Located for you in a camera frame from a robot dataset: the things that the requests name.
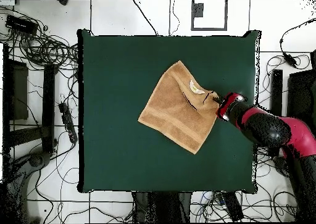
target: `towel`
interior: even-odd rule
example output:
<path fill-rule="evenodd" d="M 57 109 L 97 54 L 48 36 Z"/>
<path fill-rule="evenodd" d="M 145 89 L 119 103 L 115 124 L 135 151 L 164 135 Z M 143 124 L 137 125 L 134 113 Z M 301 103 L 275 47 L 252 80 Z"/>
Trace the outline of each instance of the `towel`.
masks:
<path fill-rule="evenodd" d="M 161 76 L 138 121 L 196 154 L 216 120 L 213 97 L 178 61 Z"/>

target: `cable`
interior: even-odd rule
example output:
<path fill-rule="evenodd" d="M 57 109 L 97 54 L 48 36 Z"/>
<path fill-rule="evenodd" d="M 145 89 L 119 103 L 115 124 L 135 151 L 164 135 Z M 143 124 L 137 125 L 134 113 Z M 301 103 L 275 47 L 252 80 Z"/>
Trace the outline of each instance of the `cable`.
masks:
<path fill-rule="evenodd" d="M 175 32 L 178 30 L 179 26 L 180 26 L 180 20 L 179 20 L 179 18 L 175 15 L 174 7 L 175 7 L 175 0 L 173 0 L 172 14 L 177 18 L 177 20 L 178 20 L 178 26 L 177 26 L 177 29 L 174 30 L 171 35 L 173 35 L 173 33 L 175 33 Z"/>
<path fill-rule="evenodd" d="M 293 57 L 292 55 L 287 54 L 287 53 L 285 53 L 283 51 L 283 48 L 282 48 L 283 38 L 284 38 L 285 34 L 287 34 L 289 31 L 294 30 L 296 28 L 300 28 L 302 25 L 307 25 L 308 23 L 312 23 L 314 21 L 316 21 L 316 18 L 312 18 L 310 20 L 307 20 L 306 22 L 303 22 L 303 23 L 299 24 L 298 26 L 290 28 L 289 30 L 287 30 L 286 32 L 283 33 L 283 35 L 282 35 L 282 37 L 280 39 L 280 48 L 281 48 L 281 52 L 283 53 L 283 57 L 284 57 L 285 61 L 289 65 L 293 66 L 294 68 L 297 68 L 297 62 L 295 61 L 295 57 Z"/>
<path fill-rule="evenodd" d="M 158 32 L 156 32 L 155 28 L 151 25 L 150 21 L 147 19 L 147 17 L 144 15 L 144 12 L 141 10 L 140 6 L 136 3 L 135 0 L 133 0 L 134 4 L 137 6 L 137 8 L 139 9 L 139 11 L 141 12 L 141 14 L 144 16 L 145 20 L 147 21 L 147 23 L 151 26 L 151 28 L 154 30 L 155 35 L 158 35 Z"/>
<path fill-rule="evenodd" d="M 49 215 L 51 214 L 51 212 L 52 212 L 52 210 L 53 210 L 53 208 L 54 208 L 54 204 L 52 203 L 52 201 L 50 201 L 48 198 L 44 197 L 44 196 L 43 196 L 42 194 L 40 194 L 40 192 L 38 191 L 37 186 L 38 186 L 38 182 L 39 182 L 40 178 L 41 178 L 41 170 L 39 170 L 38 179 L 37 179 L 37 181 L 36 181 L 36 183 L 35 183 L 36 192 L 37 192 L 37 194 L 38 194 L 39 196 L 41 196 L 43 199 L 47 200 L 47 201 L 52 205 L 51 211 L 47 214 L 46 218 L 44 219 L 43 224 L 45 224 L 46 220 L 48 219 Z"/>
<path fill-rule="evenodd" d="M 83 210 L 82 212 L 73 212 L 73 213 L 68 214 L 68 215 L 65 217 L 65 220 L 62 221 L 62 224 L 65 224 L 65 221 L 66 221 L 66 219 L 68 219 L 69 216 L 71 216 L 71 215 L 76 215 L 76 214 L 83 214 L 83 213 L 85 213 L 85 212 L 87 212 L 87 211 L 89 211 L 89 210 L 97 210 L 97 211 L 99 211 L 100 213 L 102 213 L 103 215 L 113 218 L 113 220 L 116 220 L 117 222 L 120 222 L 120 223 L 128 223 L 128 222 L 125 222 L 122 217 L 115 217 L 115 216 L 113 216 L 113 215 L 111 215 L 111 214 L 107 214 L 107 213 L 103 212 L 102 210 L 100 210 L 100 209 L 97 208 L 97 207 L 91 207 L 90 209 Z"/>
<path fill-rule="evenodd" d="M 276 218 L 278 219 L 278 221 L 279 222 L 282 222 L 281 221 L 281 219 L 279 218 L 279 213 L 277 212 L 277 207 L 276 207 L 276 202 L 275 202 L 275 198 L 278 196 L 278 195 L 280 195 L 280 194 L 282 194 L 282 193 L 286 193 L 286 194 L 289 194 L 289 195 L 291 195 L 293 198 L 295 198 L 295 196 L 292 194 L 292 193 L 289 193 L 288 191 L 280 191 L 279 193 L 276 193 L 275 195 L 274 195 L 274 197 L 273 197 L 273 209 L 274 209 L 274 212 L 275 212 L 275 216 L 276 216 Z M 283 210 L 282 209 L 282 211 L 283 212 L 286 212 L 286 213 L 288 213 L 288 214 L 290 214 L 291 216 L 294 216 L 293 214 L 291 214 L 291 213 L 289 213 L 288 211 L 286 211 L 286 210 Z"/>

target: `floor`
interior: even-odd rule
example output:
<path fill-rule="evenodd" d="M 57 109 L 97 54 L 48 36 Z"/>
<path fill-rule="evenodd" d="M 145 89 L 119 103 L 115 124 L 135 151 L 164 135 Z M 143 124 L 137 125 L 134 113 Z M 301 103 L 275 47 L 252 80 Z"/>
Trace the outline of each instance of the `floor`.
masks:
<path fill-rule="evenodd" d="M 261 30 L 259 91 L 264 89 L 263 82 L 265 86 L 267 85 L 267 81 L 264 81 L 267 62 L 273 56 L 280 55 L 279 40 L 282 34 L 291 27 L 316 17 L 315 3 L 311 0 L 228 0 L 227 31 L 191 31 L 191 0 L 136 0 L 136 2 L 159 35 L 167 36 L 170 33 L 181 36 L 242 36 L 248 30 Z M 199 0 L 199 2 L 207 4 L 209 1 Z M 47 32 L 50 35 L 58 35 L 66 39 L 70 45 L 77 43 L 76 32 L 79 28 L 89 29 L 94 35 L 154 35 L 153 29 L 132 0 L 70 0 L 66 6 L 62 6 L 56 0 L 19 1 L 14 9 L 34 19 L 41 20 L 48 26 Z M 0 32 L 4 32 L 6 29 L 4 21 L 5 17 L 0 14 Z M 299 56 L 315 50 L 316 39 L 313 39 L 315 33 L 316 23 L 289 32 L 284 37 L 284 51 L 291 52 L 293 56 Z M 19 50 L 15 48 L 15 58 L 18 56 Z M 272 65 L 277 63 L 277 59 L 270 61 Z M 302 57 L 301 64 L 301 66 L 305 66 L 308 61 Z M 285 91 L 289 74 L 296 72 L 296 70 L 287 64 L 282 64 L 279 68 L 283 69 L 283 91 Z M 70 71 L 64 74 L 65 76 L 71 75 Z M 42 101 L 38 94 L 42 95 L 43 89 L 36 86 L 41 84 L 43 84 L 42 72 L 29 72 L 28 91 L 38 91 L 38 93 L 29 93 L 28 105 L 39 124 L 41 124 Z M 78 92 L 76 86 L 73 90 L 76 93 Z M 67 79 L 58 73 L 56 75 L 56 102 L 61 102 L 64 95 L 68 95 L 68 93 Z M 269 93 L 267 91 L 259 94 L 259 102 L 268 97 Z M 75 117 L 73 122 L 78 126 L 78 103 L 75 100 L 71 100 L 69 103 L 72 115 Z M 286 92 L 283 94 L 283 106 L 285 103 Z M 262 105 L 269 108 L 269 100 L 263 101 Z M 283 108 L 283 115 L 286 115 L 285 107 Z M 57 138 L 64 131 L 58 107 L 56 108 L 55 121 L 55 136 Z M 15 121 L 15 124 L 12 124 L 12 130 L 34 125 L 34 120 L 30 115 L 26 121 Z M 59 142 L 58 153 L 67 151 L 71 146 L 66 133 L 60 136 Z M 12 157 L 25 155 L 39 143 L 40 141 L 34 141 L 17 146 L 11 150 L 11 155 Z M 92 193 L 82 194 L 77 191 L 79 147 L 80 144 L 77 144 L 75 149 L 66 156 L 53 160 L 42 171 L 38 190 L 54 204 L 53 211 L 46 223 L 60 223 L 57 210 L 61 206 L 61 217 L 65 223 L 106 223 L 112 219 L 101 212 L 117 217 L 128 215 L 133 203 L 129 192 L 93 191 Z M 65 176 L 64 179 L 68 183 L 63 183 L 61 176 L 56 171 L 56 165 L 59 163 L 61 163 L 59 173 L 62 177 Z M 51 204 L 41 198 L 34 189 L 38 176 L 38 173 L 34 173 L 28 185 L 28 208 L 31 216 L 40 216 L 42 218 L 41 222 L 43 222 L 51 210 Z M 275 171 L 272 161 L 267 161 L 266 164 L 258 168 L 257 182 L 259 184 L 257 194 L 243 194 L 241 201 L 243 212 L 249 217 L 263 217 L 263 215 L 269 217 L 272 214 L 270 220 L 277 222 L 277 216 L 270 208 L 269 195 L 273 197 L 280 191 L 292 192 L 291 185 L 287 178 Z M 202 192 L 195 192 L 191 202 L 201 202 L 201 197 Z M 295 206 L 295 200 L 285 193 L 278 195 L 275 200 L 280 206 L 286 207 L 287 204 Z M 199 205 L 191 206 L 191 211 L 194 214 L 198 210 Z M 290 214 L 283 213 L 282 215 L 280 209 L 278 209 L 278 212 L 281 214 L 278 215 L 281 221 L 293 221 Z M 193 214 L 191 214 L 191 221 L 196 221 L 196 216 Z"/>

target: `floor tile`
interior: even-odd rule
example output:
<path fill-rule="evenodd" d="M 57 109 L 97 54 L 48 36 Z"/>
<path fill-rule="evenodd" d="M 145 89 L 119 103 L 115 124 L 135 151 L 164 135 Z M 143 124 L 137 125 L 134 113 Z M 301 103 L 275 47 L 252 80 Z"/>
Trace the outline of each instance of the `floor tile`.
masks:
<path fill-rule="evenodd" d="M 133 201 L 130 191 L 93 191 L 90 199 L 91 201 Z"/>
<path fill-rule="evenodd" d="M 159 35 L 168 35 L 169 0 L 135 0 Z M 94 35 L 155 35 L 133 0 L 92 0 Z"/>
<path fill-rule="evenodd" d="M 49 214 L 45 224 L 84 224 L 89 223 L 89 203 L 88 202 L 53 202 L 53 210 L 51 211 L 52 205 L 47 201 L 28 201 L 29 216 L 32 218 L 40 217 L 40 223 L 43 224 L 45 218 Z"/>
<path fill-rule="evenodd" d="M 291 53 L 293 57 L 297 57 L 302 55 L 301 53 Z M 261 106 L 269 109 L 270 108 L 270 83 L 271 79 L 269 79 L 269 76 L 267 76 L 267 72 L 270 72 L 273 68 L 277 68 L 280 70 L 283 70 L 283 95 L 282 95 L 282 115 L 286 115 L 286 106 L 287 106 L 287 97 L 288 97 L 288 78 L 291 73 L 300 72 L 302 70 L 298 70 L 289 64 L 287 64 L 284 61 L 284 58 L 277 58 L 277 56 L 282 56 L 280 53 L 271 53 L 271 52 L 262 52 L 260 53 L 260 77 L 259 77 L 259 103 Z M 304 68 L 304 70 L 310 70 L 311 64 L 309 64 L 309 60 L 306 56 L 300 56 L 299 59 L 297 59 L 297 63 L 301 61 L 301 64 L 298 65 L 299 68 Z M 270 65 L 278 65 L 280 62 L 282 64 L 280 66 L 268 66 L 267 71 L 267 64 Z"/>
<path fill-rule="evenodd" d="M 133 204 L 122 204 L 122 203 L 105 203 L 105 202 L 91 202 L 91 208 L 96 207 L 97 209 L 91 209 L 90 212 L 90 223 L 118 223 L 112 216 L 120 217 L 118 220 L 122 221 L 132 210 Z"/>
<path fill-rule="evenodd" d="M 248 31 L 249 0 L 228 0 L 227 31 L 191 31 L 191 5 L 192 0 L 175 0 L 174 14 L 180 24 L 173 35 L 180 36 L 209 36 L 231 35 L 243 36 Z M 178 20 L 171 12 L 171 33 L 177 29 Z"/>
<path fill-rule="evenodd" d="M 316 17 L 309 0 L 251 0 L 250 29 L 261 30 L 261 51 L 280 51 L 283 33 Z M 316 49 L 316 22 L 290 31 L 283 38 L 284 51 L 310 52 Z"/>

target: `green tabletop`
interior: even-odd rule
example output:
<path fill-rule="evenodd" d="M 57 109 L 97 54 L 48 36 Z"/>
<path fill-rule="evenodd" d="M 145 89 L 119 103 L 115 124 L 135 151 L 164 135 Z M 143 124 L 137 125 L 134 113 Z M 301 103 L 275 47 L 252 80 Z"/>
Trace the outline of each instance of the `green tabletop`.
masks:
<path fill-rule="evenodd" d="M 241 93 L 252 103 L 258 36 L 258 31 L 245 37 L 90 36 L 78 31 L 83 43 L 82 191 L 253 193 L 253 146 L 233 125 L 217 119 L 194 155 L 138 117 L 161 75 L 178 60 L 203 88 Z"/>

